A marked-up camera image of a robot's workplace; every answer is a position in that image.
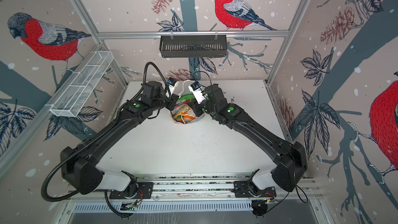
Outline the orange snack packet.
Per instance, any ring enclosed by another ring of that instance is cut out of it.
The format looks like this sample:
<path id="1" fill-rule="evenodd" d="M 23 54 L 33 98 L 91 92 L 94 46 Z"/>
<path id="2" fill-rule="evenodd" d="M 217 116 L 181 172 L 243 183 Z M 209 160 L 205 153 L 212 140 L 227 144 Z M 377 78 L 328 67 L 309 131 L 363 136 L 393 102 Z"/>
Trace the orange snack packet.
<path id="1" fill-rule="evenodd" d="M 191 121 L 195 120 L 197 117 L 193 112 L 192 108 L 188 105 L 184 106 L 181 110 L 179 110 L 174 116 L 173 119 L 177 122 L 187 124 Z"/>

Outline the colourful paper gift bag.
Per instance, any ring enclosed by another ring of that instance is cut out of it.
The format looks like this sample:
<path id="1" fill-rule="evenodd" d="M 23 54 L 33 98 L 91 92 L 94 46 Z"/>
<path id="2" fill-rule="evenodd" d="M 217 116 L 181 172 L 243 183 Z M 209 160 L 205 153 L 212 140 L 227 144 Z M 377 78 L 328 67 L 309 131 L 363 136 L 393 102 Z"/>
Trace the colourful paper gift bag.
<path id="1" fill-rule="evenodd" d="M 198 121 L 201 117 L 199 117 L 193 110 L 193 106 L 190 106 L 196 103 L 196 98 L 190 90 L 190 86 L 184 87 L 185 83 L 193 84 L 194 81 L 186 80 L 182 82 L 182 91 L 177 93 L 178 99 L 176 105 L 172 110 L 170 110 L 170 116 L 172 117 L 175 123 L 180 124 L 190 124 Z"/>

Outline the bright green snack bag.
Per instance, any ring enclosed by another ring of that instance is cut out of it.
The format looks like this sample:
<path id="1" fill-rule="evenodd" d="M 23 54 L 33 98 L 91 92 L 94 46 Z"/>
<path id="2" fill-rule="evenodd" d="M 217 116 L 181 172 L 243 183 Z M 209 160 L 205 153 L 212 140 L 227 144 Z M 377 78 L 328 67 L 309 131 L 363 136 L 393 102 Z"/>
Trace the bright green snack bag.
<path id="1" fill-rule="evenodd" d="M 184 102 L 184 101 L 189 101 L 191 99 L 195 99 L 195 96 L 193 94 L 186 94 L 186 95 L 182 95 L 177 102 Z"/>

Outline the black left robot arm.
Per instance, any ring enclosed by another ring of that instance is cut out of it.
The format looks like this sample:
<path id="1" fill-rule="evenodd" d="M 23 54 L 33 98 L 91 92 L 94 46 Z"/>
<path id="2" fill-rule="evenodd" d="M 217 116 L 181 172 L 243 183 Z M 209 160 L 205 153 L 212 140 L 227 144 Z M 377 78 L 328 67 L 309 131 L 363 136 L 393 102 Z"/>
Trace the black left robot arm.
<path id="1" fill-rule="evenodd" d="M 104 155 L 130 130 L 151 119 L 152 114 L 163 108 L 172 110 L 178 100 L 174 89 L 178 82 L 169 78 L 166 85 L 147 82 L 136 97 L 124 103 L 116 118 L 93 139 L 75 149 L 65 148 L 61 159 L 62 177 L 82 195 L 95 190 L 123 192 L 131 198 L 138 191 L 137 179 L 126 171 L 112 172 L 97 167 Z"/>

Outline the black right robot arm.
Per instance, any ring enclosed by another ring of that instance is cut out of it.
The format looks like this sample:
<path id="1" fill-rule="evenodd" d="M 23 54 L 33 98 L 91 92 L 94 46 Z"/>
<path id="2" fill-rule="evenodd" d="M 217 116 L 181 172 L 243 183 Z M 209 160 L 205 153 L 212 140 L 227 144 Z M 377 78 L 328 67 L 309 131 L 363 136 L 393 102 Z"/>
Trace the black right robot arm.
<path id="1" fill-rule="evenodd" d="M 194 113 L 209 114 L 213 120 L 234 130 L 264 151 L 276 167 L 271 170 L 255 170 L 246 181 L 247 190 L 254 197 L 260 196 L 267 188 L 278 186 L 292 192 L 307 170 L 306 152 L 302 144 L 290 143 L 254 121 L 247 112 L 234 103 L 228 103 L 217 84 L 205 89 L 199 82 L 189 87 L 195 96 L 192 103 Z"/>

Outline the black perforated wall basket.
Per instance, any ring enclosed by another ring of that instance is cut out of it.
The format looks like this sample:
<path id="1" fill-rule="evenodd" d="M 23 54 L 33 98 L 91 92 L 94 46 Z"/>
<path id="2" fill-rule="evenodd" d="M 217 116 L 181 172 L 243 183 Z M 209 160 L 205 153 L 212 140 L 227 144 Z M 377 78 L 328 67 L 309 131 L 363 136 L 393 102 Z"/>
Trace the black perforated wall basket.
<path id="1" fill-rule="evenodd" d="M 225 35 L 162 36 L 159 50 L 163 58 L 222 58 L 227 55 Z"/>

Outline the aluminium mounting rail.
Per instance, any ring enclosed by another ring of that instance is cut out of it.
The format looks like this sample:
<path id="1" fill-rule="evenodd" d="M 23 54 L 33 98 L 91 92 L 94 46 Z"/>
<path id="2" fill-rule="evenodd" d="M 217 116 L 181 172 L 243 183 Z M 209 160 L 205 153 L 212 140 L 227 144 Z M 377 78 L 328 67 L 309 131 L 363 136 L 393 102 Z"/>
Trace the aluminium mounting rail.
<path id="1" fill-rule="evenodd" d="M 248 191 L 248 176 L 201 176 L 201 177 L 139 177 L 138 188 L 144 200 L 188 201 L 188 200 L 227 200 L 235 198 L 254 199 Z M 315 181 L 303 178 L 297 190 L 286 192 L 278 186 L 264 191 L 260 197 L 286 199 L 323 199 Z"/>

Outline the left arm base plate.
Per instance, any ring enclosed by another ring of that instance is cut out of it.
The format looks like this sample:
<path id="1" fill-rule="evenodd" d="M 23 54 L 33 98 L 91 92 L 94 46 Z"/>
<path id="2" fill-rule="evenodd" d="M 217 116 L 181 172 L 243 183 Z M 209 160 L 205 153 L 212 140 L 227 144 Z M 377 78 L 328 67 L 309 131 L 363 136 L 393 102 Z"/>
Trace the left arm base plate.
<path id="1" fill-rule="evenodd" d="M 129 185 L 125 191 L 112 190 L 109 198 L 112 200 L 150 199 L 153 191 L 153 186 L 154 183 L 152 182 L 133 183 L 132 185 Z"/>

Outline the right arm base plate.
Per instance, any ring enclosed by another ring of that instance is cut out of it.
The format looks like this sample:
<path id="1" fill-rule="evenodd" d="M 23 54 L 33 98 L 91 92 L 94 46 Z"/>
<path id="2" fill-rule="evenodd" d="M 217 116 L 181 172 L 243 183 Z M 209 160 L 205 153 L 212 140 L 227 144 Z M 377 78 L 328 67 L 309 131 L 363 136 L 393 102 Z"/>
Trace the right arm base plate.
<path id="1" fill-rule="evenodd" d="M 232 193 L 236 198 L 276 198 L 274 187 L 268 187 L 263 190 L 257 188 L 250 181 L 234 181 Z"/>

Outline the horizontal aluminium frame bar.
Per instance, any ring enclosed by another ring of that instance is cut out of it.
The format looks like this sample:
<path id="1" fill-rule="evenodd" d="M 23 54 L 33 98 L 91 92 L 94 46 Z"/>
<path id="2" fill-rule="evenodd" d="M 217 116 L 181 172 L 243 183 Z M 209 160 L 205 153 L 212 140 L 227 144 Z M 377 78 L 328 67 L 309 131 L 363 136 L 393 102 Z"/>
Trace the horizontal aluminium frame bar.
<path id="1" fill-rule="evenodd" d="M 101 40 L 110 39 L 156 39 L 161 36 L 203 36 L 213 37 L 225 35 L 226 37 L 254 37 L 254 38 L 287 38 L 290 36 L 288 30 L 249 30 L 249 31 L 184 31 L 184 32 L 98 32 L 97 37 Z"/>

